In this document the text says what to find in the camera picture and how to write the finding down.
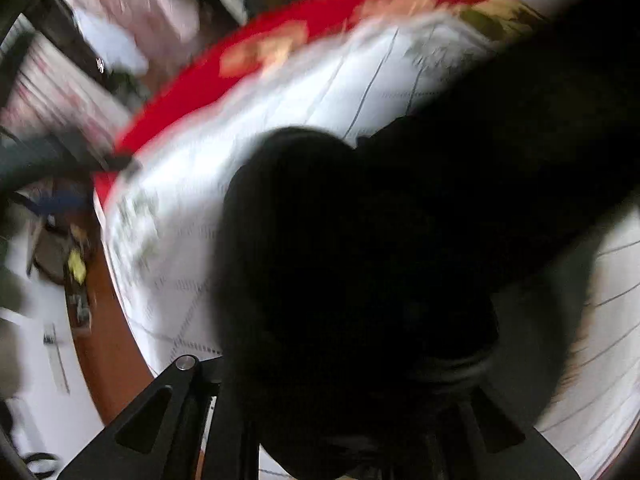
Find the red fabric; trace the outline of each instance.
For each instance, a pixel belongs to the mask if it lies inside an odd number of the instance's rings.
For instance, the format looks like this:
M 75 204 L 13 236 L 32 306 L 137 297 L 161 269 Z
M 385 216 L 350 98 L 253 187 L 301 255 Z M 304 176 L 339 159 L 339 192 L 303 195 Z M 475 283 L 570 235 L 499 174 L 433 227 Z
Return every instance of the red fabric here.
M 185 69 L 168 88 L 156 96 L 130 124 L 116 142 L 118 152 L 135 153 L 166 127 L 199 108 L 212 104 L 243 77 L 220 76 L 220 57 L 231 46 L 269 32 L 286 22 L 306 22 L 307 43 L 357 25 L 354 13 L 365 0 L 302 0 L 275 12 L 259 16 L 248 25 L 213 46 Z M 437 4 L 476 4 L 485 0 L 437 0 Z M 104 205 L 115 175 L 102 174 L 95 179 L 100 203 Z

